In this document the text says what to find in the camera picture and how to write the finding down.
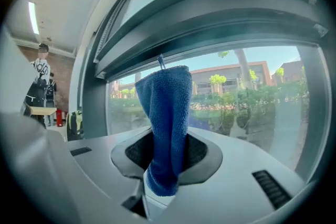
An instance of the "palm tree trunk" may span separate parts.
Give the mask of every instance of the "palm tree trunk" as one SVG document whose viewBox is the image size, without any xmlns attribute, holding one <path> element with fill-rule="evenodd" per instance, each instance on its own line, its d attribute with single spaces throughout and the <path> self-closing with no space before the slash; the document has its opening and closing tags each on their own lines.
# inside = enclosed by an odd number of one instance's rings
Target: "palm tree trunk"
<svg viewBox="0 0 336 224">
<path fill-rule="evenodd" d="M 137 72 L 135 73 L 135 83 L 138 82 L 139 80 L 141 80 L 141 72 Z M 138 98 L 138 93 L 137 91 L 135 91 L 135 97 Z"/>
<path fill-rule="evenodd" d="M 235 51 L 235 54 L 237 55 L 237 58 L 240 64 L 243 85 L 248 89 L 252 89 L 252 82 L 251 82 L 251 77 L 250 77 L 249 66 L 246 60 L 244 50 L 236 49 L 234 51 Z"/>
<path fill-rule="evenodd" d="M 197 85 L 194 81 L 193 81 L 193 95 L 197 95 Z"/>
</svg>

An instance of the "wall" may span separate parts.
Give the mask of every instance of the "wall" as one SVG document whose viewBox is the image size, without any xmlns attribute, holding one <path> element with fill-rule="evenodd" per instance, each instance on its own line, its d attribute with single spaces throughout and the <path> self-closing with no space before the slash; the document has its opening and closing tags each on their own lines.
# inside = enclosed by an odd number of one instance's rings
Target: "wall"
<svg viewBox="0 0 336 224">
<path fill-rule="evenodd" d="M 36 60 L 36 49 L 21 46 L 19 48 L 28 61 Z M 70 80 L 75 59 L 49 53 L 47 61 L 57 84 L 56 107 L 68 111 Z"/>
</svg>

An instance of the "black vent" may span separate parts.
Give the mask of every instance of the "black vent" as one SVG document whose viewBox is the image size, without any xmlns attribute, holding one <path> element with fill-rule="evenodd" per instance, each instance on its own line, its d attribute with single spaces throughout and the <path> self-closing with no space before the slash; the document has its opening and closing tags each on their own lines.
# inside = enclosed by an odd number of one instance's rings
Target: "black vent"
<svg viewBox="0 0 336 224">
<path fill-rule="evenodd" d="M 145 212 L 145 206 L 143 204 L 142 197 L 135 197 L 131 196 L 126 201 L 122 203 L 122 206 L 127 208 L 133 213 L 138 214 L 139 216 L 143 218 L 147 218 L 146 212 Z"/>
<path fill-rule="evenodd" d="M 150 133 L 126 148 L 125 154 L 131 161 L 146 170 L 153 159 L 153 148 L 153 133 Z"/>
<path fill-rule="evenodd" d="M 274 209 L 278 209 L 290 200 L 289 194 L 265 170 L 252 173 L 262 190 L 267 195 Z"/>
<path fill-rule="evenodd" d="M 187 134 L 185 141 L 183 171 L 186 171 L 203 160 L 207 151 L 208 148 L 206 144 Z"/>
<path fill-rule="evenodd" d="M 72 156 L 77 156 L 77 155 L 80 155 L 80 154 L 84 154 L 86 152 L 89 152 L 89 151 L 92 151 L 92 149 L 90 149 L 89 147 L 81 147 L 81 148 L 78 148 L 76 150 L 72 150 L 70 151 L 70 153 L 72 154 Z"/>
<path fill-rule="evenodd" d="M 153 134 L 151 133 L 126 148 L 125 154 L 131 161 L 139 165 L 142 169 L 146 170 L 153 159 L 153 148 L 154 140 Z M 187 134 L 184 151 L 183 172 L 203 160 L 206 153 L 207 145 Z"/>
</svg>

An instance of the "red fire extinguisher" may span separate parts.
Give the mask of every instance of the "red fire extinguisher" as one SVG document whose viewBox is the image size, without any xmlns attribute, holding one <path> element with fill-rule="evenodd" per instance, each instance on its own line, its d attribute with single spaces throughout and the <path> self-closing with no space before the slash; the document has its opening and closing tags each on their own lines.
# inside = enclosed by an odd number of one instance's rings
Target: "red fire extinguisher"
<svg viewBox="0 0 336 224">
<path fill-rule="evenodd" d="M 63 126 L 62 110 L 61 109 L 56 110 L 56 124 L 57 124 L 58 127 Z"/>
</svg>

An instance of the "towel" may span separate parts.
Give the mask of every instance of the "towel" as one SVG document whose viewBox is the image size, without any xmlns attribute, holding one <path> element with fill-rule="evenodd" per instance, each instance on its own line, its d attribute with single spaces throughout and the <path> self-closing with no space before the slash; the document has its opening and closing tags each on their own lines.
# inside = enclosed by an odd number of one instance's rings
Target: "towel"
<svg viewBox="0 0 336 224">
<path fill-rule="evenodd" d="M 135 88 L 153 130 L 154 154 L 146 183 L 158 196 L 173 196 L 183 169 L 192 96 L 189 68 L 162 69 L 138 81 Z"/>
</svg>

